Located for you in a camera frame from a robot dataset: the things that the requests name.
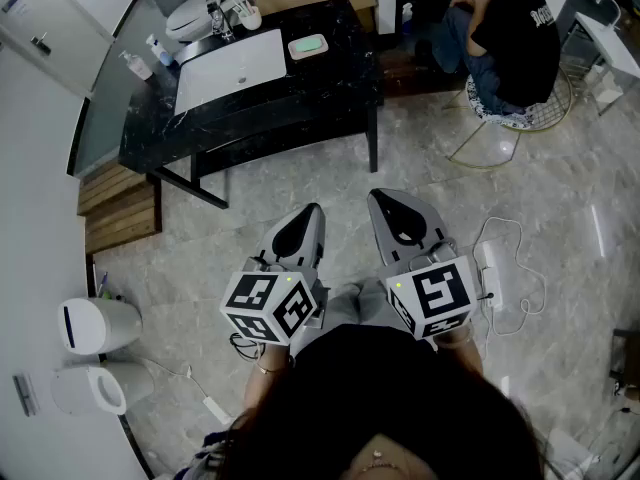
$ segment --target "cup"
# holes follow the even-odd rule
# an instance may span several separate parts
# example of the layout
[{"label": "cup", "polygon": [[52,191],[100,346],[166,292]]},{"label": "cup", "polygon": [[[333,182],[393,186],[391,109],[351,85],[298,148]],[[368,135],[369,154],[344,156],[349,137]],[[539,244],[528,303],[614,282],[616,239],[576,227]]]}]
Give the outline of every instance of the cup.
[{"label": "cup", "polygon": [[249,16],[238,15],[240,22],[247,30],[258,30],[260,25],[262,25],[262,14],[260,14],[260,9],[255,5],[251,6],[251,11],[253,14],[250,14]]}]

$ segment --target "white sink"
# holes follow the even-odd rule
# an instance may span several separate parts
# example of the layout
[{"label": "white sink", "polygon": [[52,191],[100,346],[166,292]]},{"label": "white sink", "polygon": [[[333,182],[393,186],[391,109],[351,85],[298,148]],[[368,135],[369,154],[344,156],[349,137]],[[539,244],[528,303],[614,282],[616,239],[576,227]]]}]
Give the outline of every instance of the white sink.
[{"label": "white sink", "polygon": [[176,115],[286,74],[280,29],[232,43],[182,66]]}]

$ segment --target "green soap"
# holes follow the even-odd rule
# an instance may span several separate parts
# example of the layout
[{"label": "green soap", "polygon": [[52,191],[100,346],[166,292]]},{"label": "green soap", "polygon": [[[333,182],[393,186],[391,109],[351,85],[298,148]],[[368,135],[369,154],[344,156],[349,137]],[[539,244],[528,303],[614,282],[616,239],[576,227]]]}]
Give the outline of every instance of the green soap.
[{"label": "green soap", "polygon": [[311,50],[317,50],[322,46],[322,41],[317,37],[307,37],[306,39],[300,39],[296,43],[296,51],[298,53],[310,52]]}]

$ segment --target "chair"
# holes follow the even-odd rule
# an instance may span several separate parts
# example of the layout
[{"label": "chair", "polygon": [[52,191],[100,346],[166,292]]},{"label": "chair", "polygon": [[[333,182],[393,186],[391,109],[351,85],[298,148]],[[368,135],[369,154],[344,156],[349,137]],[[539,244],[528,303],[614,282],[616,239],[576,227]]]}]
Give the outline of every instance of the chair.
[{"label": "chair", "polygon": [[[464,91],[466,91],[467,93],[469,105],[452,106],[451,104]],[[476,116],[478,116],[482,120],[482,123],[462,143],[462,145],[458,149],[456,149],[455,153],[453,153],[453,155],[449,157],[449,161],[457,165],[470,167],[472,169],[489,170],[502,167],[503,165],[511,162],[515,157],[516,150],[518,149],[520,138],[522,137],[523,133],[540,133],[550,130],[551,128],[560,124],[564,120],[564,118],[567,117],[572,105],[573,91],[571,88],[571,84],[565,72],[560,68],[558,69],[558,76],[556,78],[553,91],[551,92],[551,96],[546,101],[546,103],[536,103],[535,105],[532,105],[531,107],[526,109],[526,113],[524,115],[510,114],[507,116],[502,116],[493,114],[487,109],[487,107],[484,106],[482,101],[480,101],[478,90],[476,89],[476,84],[473,81],[473,78],[469,76],[469,78],[467,78],[466,87],[458,94],[456,94],[449,103],[442,107],[442,110],[470,108],[471,110],[473,110]],[[484,128],[487,123],[497,124],[518,133],[518,138],[516,139],[516,144],[513,148],[511,157],[504,162],[494,165],[473,165],[467,162],[456,160],[456,155],[458,155],[458,153],[462,151],[462,149],[471,141],[471,139],[473,139],[478,134],[480,130],[482,130],[482,128]]]},{"label": "chair", "polygon": [[621,388],[627,388],[625,395],[630,398],[629,395],[637,393],[637,389],[629,388],[640,387],[640,332],[614,329],[613,338],[624,340],[624,366],[622,371],[611,368],[609,377],[617,382],[614,394],[617,395]]}]

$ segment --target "soap dish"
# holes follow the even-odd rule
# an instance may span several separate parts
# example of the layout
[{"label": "soap dish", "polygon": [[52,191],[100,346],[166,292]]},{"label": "soap dish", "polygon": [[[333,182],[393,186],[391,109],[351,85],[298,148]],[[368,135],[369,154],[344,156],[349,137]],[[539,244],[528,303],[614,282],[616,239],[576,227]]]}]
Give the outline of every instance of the soap dish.
[{"label": "soap dish", "polygon": [[[308,51],[298,51],[298,49],[296,48],[296,45],[300,42],[306,41],[306,42],[316,42],[317,40],[320,40],[320,46],[318,46],[317,48],[314,48],[312,50],[308,50]],[[314,55],[318,55],[320,53],[324,53],[326,51],[329,50],[329,45],[327,44],[326,39],[324,38],[324,36],[322,34],[314,34],[312,36],[307,36],[307,37],[301,37],[300,39],[296,39],[295,41],[291,41],[289,43],[289,55],[291,55],[291,58],[293,60],[302,60],[302,59],[306,59],[307,57],[313,57]]]}]

